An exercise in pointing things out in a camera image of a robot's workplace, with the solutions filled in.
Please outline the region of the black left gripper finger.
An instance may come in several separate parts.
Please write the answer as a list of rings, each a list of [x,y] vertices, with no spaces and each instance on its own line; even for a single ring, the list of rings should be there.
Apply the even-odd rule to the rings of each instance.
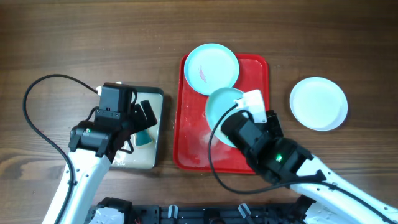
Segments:
[[[141,101],[141,107],[145,115],[145,125],[147,128],[155,126],[157,124],[157,118],[150,105],[149,100]]]
[[[135,104],[132,111],[132,133],[138,133],[148,128],[147,118],[140,104]]]

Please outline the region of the yellow green scrubbing sponge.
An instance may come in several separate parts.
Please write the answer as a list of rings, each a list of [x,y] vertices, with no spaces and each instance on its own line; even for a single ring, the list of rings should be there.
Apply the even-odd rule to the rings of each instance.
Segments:
[[[153,138],[147,130],[140,131],[134,135],[134,144],[137,148],[147,147],[153,142]]]

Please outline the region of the white cleaned plate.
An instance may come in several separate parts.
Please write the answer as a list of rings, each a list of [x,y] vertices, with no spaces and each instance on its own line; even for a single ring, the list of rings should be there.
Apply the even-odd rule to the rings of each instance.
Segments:
[[[322,77],[305,78],[292,89],[290,110],[296,120],[315,131],[331,131],[348,115],[348,100],[333,81]]]

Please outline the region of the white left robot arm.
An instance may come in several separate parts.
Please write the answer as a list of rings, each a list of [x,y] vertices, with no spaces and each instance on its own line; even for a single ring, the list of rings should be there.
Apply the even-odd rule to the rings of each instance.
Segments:
[[[64,210],[61,223],[90,222],[95,212],[89,211],[95,193],[110,168],[149,170],[155,166],[159,143],[160,125],[133,134],[134,152],[128,154],[118,151],[113,162],[106,156],[98,157],[94,151],[77,149],[69,153],[75,171],[75,185]]]

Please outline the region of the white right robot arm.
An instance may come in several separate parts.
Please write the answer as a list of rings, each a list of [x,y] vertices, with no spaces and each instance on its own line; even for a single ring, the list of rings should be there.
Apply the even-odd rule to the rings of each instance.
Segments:
[[[249,167],[270,185],[301,194],[299,206],[306,223],[397,223],[397,209],[358,189],[328,168],[299,143],[285,138],[273,111],[255,120],[246,111],[222,125]]]

